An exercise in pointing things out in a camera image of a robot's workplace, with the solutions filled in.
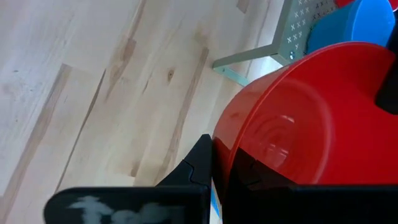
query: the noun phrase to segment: wooden floor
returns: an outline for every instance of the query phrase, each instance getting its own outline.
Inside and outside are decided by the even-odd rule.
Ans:
[[[269,1],[1,1],[0,223],[43,223],[69,187],[158,183],[242,88],[211,64],[259,45]]]

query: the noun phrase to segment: wood knot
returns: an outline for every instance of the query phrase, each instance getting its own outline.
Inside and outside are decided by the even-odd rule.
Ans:
[[[172,81],[174,75],[174,69],[170,69],[170,71],[167,74],[167,81],[170,83]]]

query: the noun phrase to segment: blue plastic container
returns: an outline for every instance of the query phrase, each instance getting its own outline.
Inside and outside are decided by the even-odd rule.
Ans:
[[[388,0],[356,0],[315,24],[307,53],[346,41],[363,41],[385,47],[396,19]]]

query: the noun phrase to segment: red plastic container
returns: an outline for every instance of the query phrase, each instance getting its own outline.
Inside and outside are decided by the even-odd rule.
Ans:
[[[344,7],[353,1],[354,0],[335,0],[338,7]],[[398,0],[389,0],[389,1],[390,1],[392,10],[393,11],[397,10],[398,9]]]
[[[298,184],[397,184],[398,117],[374,104],[394,60],[336,44],[246,86],[213,136],[223,184],[239,147]]]

